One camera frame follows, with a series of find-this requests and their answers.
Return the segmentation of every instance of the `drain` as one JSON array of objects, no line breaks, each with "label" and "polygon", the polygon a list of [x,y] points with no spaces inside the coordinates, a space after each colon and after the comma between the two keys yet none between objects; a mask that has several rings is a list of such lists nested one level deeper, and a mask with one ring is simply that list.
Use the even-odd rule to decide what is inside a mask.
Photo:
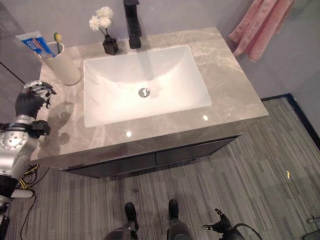
[{"label": "drain", "polygon": [[146,98],[150,95],[150,89],[149,88],[146,88],[146,87],[143,87],[139,90],[138,92],[139,96],[142,97],[142,98]]}]

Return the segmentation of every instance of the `vanity cabinet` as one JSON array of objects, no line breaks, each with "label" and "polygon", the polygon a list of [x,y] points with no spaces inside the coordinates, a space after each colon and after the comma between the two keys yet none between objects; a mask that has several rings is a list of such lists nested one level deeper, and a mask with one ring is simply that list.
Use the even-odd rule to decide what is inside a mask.
[{"label": "vanity cabinet", "polygon": [[224,145],[230,143],[234,139],[235,137],[229,137],[221,140],[160,151],[155,154],[155,163],[157,165],[164,165],[173,162],[208,156],[222,148]]},{"label": "vanity cabinet", "polygon": [[94,165],[67,170],[70,173],[95,178],[116,176],[120,174],[150,169],[170,163],[196,159],[213,154],[238,136],[231,136],[212,141],[190,144],[143,155],[110,160]]}]

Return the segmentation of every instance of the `bathroom vanity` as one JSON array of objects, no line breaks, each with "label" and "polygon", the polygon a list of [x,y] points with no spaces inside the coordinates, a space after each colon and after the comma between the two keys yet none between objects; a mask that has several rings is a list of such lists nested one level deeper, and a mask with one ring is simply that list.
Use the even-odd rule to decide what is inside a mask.
[{"label": "bathroom vanity", "polygon": [[107,63],[101,43],[67,48],[85,78],[73,86],[42,65],[40,80],[57,95],[38,114],[51,133],[34,163],[98,178],[150,169],[210,155],[268,115],[215,27],[141,37],[141,45],[118,41]]}]

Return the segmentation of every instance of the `white sink basin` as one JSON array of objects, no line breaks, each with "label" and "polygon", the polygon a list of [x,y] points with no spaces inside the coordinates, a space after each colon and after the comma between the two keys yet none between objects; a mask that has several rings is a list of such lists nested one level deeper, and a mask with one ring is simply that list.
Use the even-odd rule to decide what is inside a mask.
[{"label": "white sink basin", "polygon": [[212,104],[188,46],[86,59],[83,68],[87,128]]}]

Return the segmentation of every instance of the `yellow wire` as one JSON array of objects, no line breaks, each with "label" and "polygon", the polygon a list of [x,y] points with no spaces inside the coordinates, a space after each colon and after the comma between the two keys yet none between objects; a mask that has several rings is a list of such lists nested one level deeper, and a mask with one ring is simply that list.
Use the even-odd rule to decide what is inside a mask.
[{"label": "yellow wire", "polygon": [[36,164],[34,168],[27,171],[24,175],[27,175],[28,173],[31,173],[33,170],[36,170],[39,167],[39,164]]},{"label": "yellow wire", "polygon": [[27,189],[27,185],[22,179],[19,181],[19,183],[23,189]]}]

